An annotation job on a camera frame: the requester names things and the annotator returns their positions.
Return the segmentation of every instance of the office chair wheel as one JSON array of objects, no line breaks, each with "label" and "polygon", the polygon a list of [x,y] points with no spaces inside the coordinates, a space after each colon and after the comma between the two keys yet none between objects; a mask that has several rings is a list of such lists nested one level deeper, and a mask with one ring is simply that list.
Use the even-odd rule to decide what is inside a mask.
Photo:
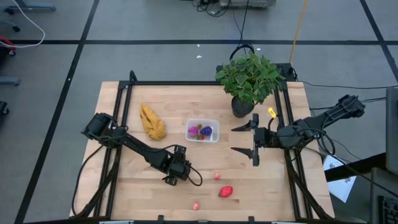
[{"label": "office chair wheel", "polygon": [[12,10],[12,9],[10,9],[10,8],[6,8],[6,9],[4,10],[4,12],[6,12],[6,13],[8,13],[8,14],[10,14],[10,15],[14,15],[14,10]]},{"label": "office chair wheel", "polygon": [[18,26],[13,26],[12,29],[13,29],[15,32],[21,31],[21,29],[20,29]]}]

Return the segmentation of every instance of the white paper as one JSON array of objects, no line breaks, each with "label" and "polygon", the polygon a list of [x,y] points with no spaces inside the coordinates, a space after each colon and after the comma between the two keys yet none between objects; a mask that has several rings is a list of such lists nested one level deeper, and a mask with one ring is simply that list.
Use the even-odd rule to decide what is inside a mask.
[{"label": "white paper", "polygon": [[[323,170],[328,170],[334,167],[342,166],[340,161],[337,161],[331,156],[326,156],[323,161]],[[346,179],[336,180],[328,183],[329,192],[346,203],[349,193],[353,188],[356,176],[348,177]]]}]

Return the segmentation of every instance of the yellow towel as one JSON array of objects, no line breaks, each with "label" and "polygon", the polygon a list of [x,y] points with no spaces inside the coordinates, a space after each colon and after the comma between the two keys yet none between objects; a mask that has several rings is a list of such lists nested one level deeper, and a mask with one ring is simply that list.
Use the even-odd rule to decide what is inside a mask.
[{"label": "yellow towel", "polygon": [[141,105],[139,110],[144,131],[149,137],[160,140],[166,135],[164,123],[159,117],[145,104]]}]

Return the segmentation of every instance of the white cable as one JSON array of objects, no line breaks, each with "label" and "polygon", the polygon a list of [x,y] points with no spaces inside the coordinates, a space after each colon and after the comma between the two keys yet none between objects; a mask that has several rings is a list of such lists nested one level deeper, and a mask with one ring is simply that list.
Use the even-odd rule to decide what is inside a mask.
[{"label": "white cable", "polygon": [[40,31],[42,31],[43,37],[42,37],[42,40],[41,40],[39,43],[37,43],[37,44],[32,44],[32,45],[14,46],[14,45],[8,45],[8,44],[6,44],[6,43],[4,43],[4,42],[1,42],[1,41],[0,41],[0,44],[3,44],[3,45],[6,46],[6,47],[15,47],[15,48],[34,47],[34,46],[40,45],[40,44],[43,42],[44,38],[45,38],[45,32],[44,32],[44,30],[42,30],[42,28],[40,28],[36,23],[34,23],[31,19],[29,19],[29,18],[25,15],[25,13],[24,13],[24,12],[22,11],[22,9],[19,7],[18,3],[15,2],[15,0],[12,0],[12,1],[13,1],[14,4],[18,7],[18,9],[19,9],[20,12],[22,13],[22,15],[24,15],[25,18],[26,18],[27,20],[29,20],[33,25],[35,25],[37,28],[39,28]]}]

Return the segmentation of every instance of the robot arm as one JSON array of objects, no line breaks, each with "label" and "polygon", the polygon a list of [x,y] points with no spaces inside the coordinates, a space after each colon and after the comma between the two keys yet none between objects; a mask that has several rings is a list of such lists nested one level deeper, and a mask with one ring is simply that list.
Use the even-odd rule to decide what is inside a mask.
[{"label": "robot arm", "polygon": [[[108,114],[96,113],[82,134],[106,147],[124,145],[142,155],[151,167],[167,174],[164,178],[167,184],[176,185],[177,179],[186,180],[191,171],[191,163],[185,159],[186,147],[171,145],[162,149],[152,148],[128,134],[126,128],[118,126]],[[174,147],[174,153],[166,150],[169,147]]]},{"label": "robot arm", "polygon": [[259,116],[253,114],[253,120],[244,126],[234,128],[232,131],[254,131],[253,150],[232,147],[233,150],[247,155],[253,159],[253,166],[259,165],[259,147],[278,147],[281,149],[302,149],[319,134],[324,128],[338,121],[339,119],[358,118],[364,114],[365,106],[358,100],[357,96],[345,95],[338,103],[328,111],[316,116],[307,117],[294,121],[291,125],[271,131],[267,128],[258,128]]}]

